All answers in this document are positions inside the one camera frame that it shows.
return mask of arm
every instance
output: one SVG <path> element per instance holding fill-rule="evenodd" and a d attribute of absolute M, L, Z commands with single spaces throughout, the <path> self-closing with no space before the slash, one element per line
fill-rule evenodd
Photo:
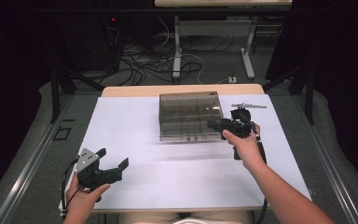
<path fill-rule="evenodd" d="M 68 212 L 63 223 L 86 223 L 87 218 L 89 218 L 91 211 L 94 208 L 94 204 L 97 202 L 98 198 L 109 188 L 109 184 L 104 184 L 95 189 L 93 192 L 84 190 L 84 187 L 79 185 L 77 175 L 74 174 L 71 186 L 65 192 L 67 203 L 69 200 L 71 200 L 71 198 L 72 200 L 68 204 Z"/>
<path fill-rule="evenodd" d="M 321 208 L 290 186 L 263 162 L 254 133 L 244 139 L 227 130 L 223 131 L 223 135 L 237 148 L 243 166 L 254 177 L 281 223 L 334 223 Z"/>

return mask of desk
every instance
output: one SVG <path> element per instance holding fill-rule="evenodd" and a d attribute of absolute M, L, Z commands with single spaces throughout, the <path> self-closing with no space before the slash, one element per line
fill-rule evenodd
<path fill-rule="evenodd" d="M 112 185 L 94 212 L 260 209 L 264 196 L 226 141 L 159 141 L 158 96 L 161 93 L 217 91 L 225 116 L 232 103 L 250 108 L 262 127 L 268 165 L 310 198 L 269 97 L 261 86 L 194 85 L 108 87 L 93 112 L 81 148 L 106 148 L 102 170 L 129 157 L 123 179 Z"/>
<path fill-rule="evenodd" d="M 156 7 L 262 7 L 290 6 L 292 0 L 156 0 Z M 251 21 L 179 21 L 175 17 L 175 59 L 172 77 L 179 78 L 181 70 L 182 49 L 180 35 L 236 35 L 247 36 L 241 57 L 248 78 L 254 78 L 249 52 L 252 46 L 257 17 Z"/>

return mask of person's left hand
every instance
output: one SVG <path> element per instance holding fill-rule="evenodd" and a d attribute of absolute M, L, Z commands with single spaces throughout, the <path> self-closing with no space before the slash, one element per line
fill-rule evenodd
<path fill-rule="evenodd" d="M 79 185 L 77 174 L 74 174 L 71 186 L 65 192 L 67 202 L 73 198 L 66 208 L 67 214 L 63 223 L 85 223 L 98 198 L 109 188 L 110 184 L 104 184 L 90 192 Z"/>

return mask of transparent container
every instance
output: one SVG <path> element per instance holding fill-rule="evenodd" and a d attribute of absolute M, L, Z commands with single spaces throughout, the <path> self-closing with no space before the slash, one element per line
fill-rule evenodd
<path fill-rule="evenodd" d="M 161 94 L 159 127 L 161 141 L 204 141 L 220 139 L 220 132 L 208 128 L 220 122 L 223 112 L 217 91 Z"/>

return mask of electrical cord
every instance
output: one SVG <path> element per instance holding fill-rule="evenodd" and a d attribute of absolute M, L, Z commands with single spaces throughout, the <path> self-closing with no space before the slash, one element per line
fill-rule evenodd
<path fill-rule="evenodd" d="M 263 161 L 267 164 L 266 153 L 264 151 L 263 144 L 261 142 L 260 134 L 257 132 L 257 129 L 255 128 L 255 123 L 248 120 L 243 114 L 240 114 L 240 116 L 246 120 L 246 122 L 251 126 L 252 131 L 255 133 L 258 149 L 260 150 L 260 155 L 263 158 Z M 263 222 L 264 216 L 266 215 L 266 212 L 267 212 L 268 204 L 269 204 L 269 202 L 267 201 L 267 198 L 264 198 L 263 207 L 261 209 L 260 217 L 258 218 L 256 224 L 260 224 Z"/>
<path fill-rule="evenodd" d="M 156 77 L 158 79 L 161 79 L 163 81 L 166 81 L 166 82 L 171 82 L 170 79 L 166 79 L 164 77 L 159 77 L 157 74 L 163 74 L 163 73 L 168 73 L 170 70 L 170 67 L 167 69 L 167 70 L 158 70 L 158 68 L 160 67 L 160 65 L 158 66 L 154 66 L 152 64 L 147 64 L 147 63 L 139 63 L 139 62 L 136 62 L 136 61 L 125 61 L 126 63 L 130 63 L 134 66 L 137 67 L 137 71 L 140 72 L 142 71 L 144 73 L 144 75 L 146 76 L 146 74 L 148 75 L 151 75 L 153 77 Z"/>
<path fill-rule="evenodd" d="M 80 191 L 81 187 L 78 187 L 77 190 L 74 192 L 74 194 L 72 194 L 71 198 L 68 200 L 68 202 L 66 203 L 66 208 L 68 208 L 69 203 L 72 201 L 72 199 L 75 197 L 75 194 L 77 194 L 78 191 Z"/>
<path fill-rule="evenodd" d="M 72 198 L 74 197 L 75 193 L 77 193 L 79 191 L 79 189 L 74 193 L 74 195 L 72 195 L 70 201 L 68 203 L 65 202 L 65 189 L 66 189 L 66 179 L 69 173 L 69 170 L 71 169 L 71 167 L 73 165 L 75 165 L 79 160 L 79 156 L 76 157 L 76 159 L 74 159 L 73 161 L 71 161 L 71 163 L 69 163 L 69 165 L 66 167 L 65 171 L 63 172 L 63 176 L 62 176 L 62 183 L 61 183 L 61 204 L 62 204 L 62 212 L 61 212 L 61 217 L 63 219 L 65 219 L 66 217 L 66 212 L 67 212 L 67 208 L 68 208 L 68 204 L 69 202 L 72 200 Z"/>
<path fill-rule="evenodd" d="M 230 37 L 229 35 L 226 36 L 226 38 L 223 41 L 221 41 L 220 44 L 218 44 L 217 46 L 215 46 L 212 49 L 191 49 L 191 47 L 193 47 L 193 43 L 191 42 L 191 40 L 189 40 L 189 42 L 191 43 L 190 47 L 186 47 L 186 48 L 183 47 L 183 49 L 186 49 L 186 50 L 189 50 L 189 51 L 196 51 L 196 52 L 211 52 L 211 51 L 223 52 L 223 51 L 226 51 L 229 48 L 231 48 L 232 44 L 234 43 L 234 36 L 232 36 L 231 41 L 230 41 L 230 43 L 228 44 L 227 47 L 225 47 L 224 49 L 218 49 L 220 46 L 222 46 L 228 40 L 229 37 Z"/>
<path fill-rule="evenodd" d="M 228 81 L 228 79 L 223 79 L 223 80 L 217 82 L 216 85 L 218 85 L 218 84 L 220 84 L 220 83 L 222 83 L 222 82 L 225 82 L 225 81 Z"/>
<path fill-rule="evenodd" d="M 165 24 L 165 22 L 160 17 L 157 17 L 157 18 L 159 19 L 159 21 L 161 21 L 161 24 L 167 30 L 167 39 L 160 45 L 160 47 L 162 47 L 170 40 L 170 30 L 168 29 L 167 25 Z"/>
<path fill-rule="evenodd" d="M 134 69 L 132 68 L 130 63 L 127 63 L 127 62 L 124 62 L 124 61 L 123 61 L 123 63 L 126 63 L 131 68 L 131 73 L 130 73 L 130 76 L 126 80 L 124 80 L 123 82 L 119 83 L 118 86 L 123 86 L 126 82 L 128 82 L 132 78 L 132 75 L 134 73 Z"/>

